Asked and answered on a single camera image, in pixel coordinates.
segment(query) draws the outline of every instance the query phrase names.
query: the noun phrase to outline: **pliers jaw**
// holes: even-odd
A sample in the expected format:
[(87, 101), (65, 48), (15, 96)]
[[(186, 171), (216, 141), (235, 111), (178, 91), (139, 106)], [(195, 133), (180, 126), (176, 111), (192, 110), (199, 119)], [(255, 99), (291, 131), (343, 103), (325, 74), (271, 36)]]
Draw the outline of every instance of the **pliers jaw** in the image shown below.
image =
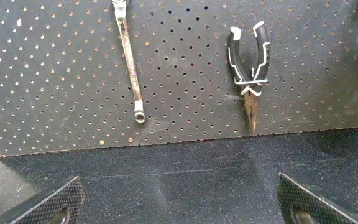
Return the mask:
[(258, 44), (258, 67), (254, 73), (254, 68), (250, 67), (250, 76), (248, 76), (241, 66), (241, 59), (239, 55), (239, 42), (241, 37), (241, 29), (238, 27), (231, 27), (230, 42), (229, 42), (229, 63), (234, 72), (234, 83), (240, 85), (241, 95), (244, 96), (244, 106), (248, 117), (250, 131), (252, 135), (255, 134), (258, 101), (263, 82), (270, 62), (270, 42), (267, 36), (267, 31), (264, 22), (260, 21), (254, 28), (254, 35)]

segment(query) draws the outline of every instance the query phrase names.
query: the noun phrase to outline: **black pegboard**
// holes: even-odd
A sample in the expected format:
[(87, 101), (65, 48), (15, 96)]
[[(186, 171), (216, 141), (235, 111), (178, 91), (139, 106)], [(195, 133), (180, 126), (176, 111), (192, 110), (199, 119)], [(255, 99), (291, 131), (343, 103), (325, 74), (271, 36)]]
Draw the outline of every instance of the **black pegboard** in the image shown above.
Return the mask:
[(127, 20), (145, 126), (111, 1), (0, 0), (0, 155), (248, 136), (227, 38), (240, 27), (255, 66), (260, 20), (256, 133), (358, 126), (358, 1), (131, 1)]

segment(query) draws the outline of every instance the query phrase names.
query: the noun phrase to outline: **hand tool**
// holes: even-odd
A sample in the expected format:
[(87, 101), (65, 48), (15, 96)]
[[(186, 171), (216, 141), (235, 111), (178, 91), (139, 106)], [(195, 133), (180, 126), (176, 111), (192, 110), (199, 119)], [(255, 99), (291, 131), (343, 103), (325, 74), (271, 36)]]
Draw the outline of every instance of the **hand tool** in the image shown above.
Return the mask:
[(118, 23), (119, 33), (121, 35), (122, 46), (124, 47), (125, 58), (127, 60), (129, 78), (131, 79), (132, 91), (135, 99), (135, 120), (142, 124), (146, 120), (143, 110), (142, 94), (140, 93), (139, 82), (137, 81), (137, 74), (132, 54), (131, 43), (129, 42), (127, 22), (126, 22), (126, 0), (112, 0), (114, 6), (114, 13)]
[(253, 30), (258, 44), (258, 68), (254, 73), (254, 68), (251, 67), (251, 76), (248, 76), (241, 66), (241, 59), (239, 54), (239, 42), (241, 37), (241, 29), (238, 27), (231, 27), (230, 43), (229, 43), (229, 61), (230, 66), (234, 70), (234, 83), (241, 86), (241, 95), (244, 96), (244, 107), (250, 125), (251, 133), (255, 134), (256, 119), (258, 112), (257, 97), (260, 96), (263, 82), (270, 62), (270, 42), (267, 36), (267, 31), (263, 21), (258, 22)]

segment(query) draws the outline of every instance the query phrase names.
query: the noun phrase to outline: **speckled tabletop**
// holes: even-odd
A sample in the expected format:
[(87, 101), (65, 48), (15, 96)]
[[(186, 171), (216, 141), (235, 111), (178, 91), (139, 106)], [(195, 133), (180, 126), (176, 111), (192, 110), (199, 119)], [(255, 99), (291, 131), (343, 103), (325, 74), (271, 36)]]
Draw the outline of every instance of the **speckled tabletop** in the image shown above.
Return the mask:
[(278, 173), (358, 208), (358, 129), (0, 159), (0, 214), (79, 175), (80, 223), (283, 223)]

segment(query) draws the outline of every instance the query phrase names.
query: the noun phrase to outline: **combination wrench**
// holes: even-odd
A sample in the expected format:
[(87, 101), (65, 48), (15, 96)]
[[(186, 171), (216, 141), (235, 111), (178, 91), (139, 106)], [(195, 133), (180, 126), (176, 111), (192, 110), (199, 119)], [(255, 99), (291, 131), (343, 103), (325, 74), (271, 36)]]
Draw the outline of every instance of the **combination wrench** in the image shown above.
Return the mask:
[(112, 4), (114, 6), (114, 14), (116, 15), (119, 33), (121, 35), (122, 46), (124, 47), (132, 91), (134, 92), (135, 120), (139, 124), (142, 124), (145, 122), (146, 116), (143, 110), (142, 94), (140, 93), (139, 82), (137, 81), (134, 56), (132, 54), (131, 43), (129, 42), (127, 22), (125, 19), (127, 2), (126, 0), (112, 0)]

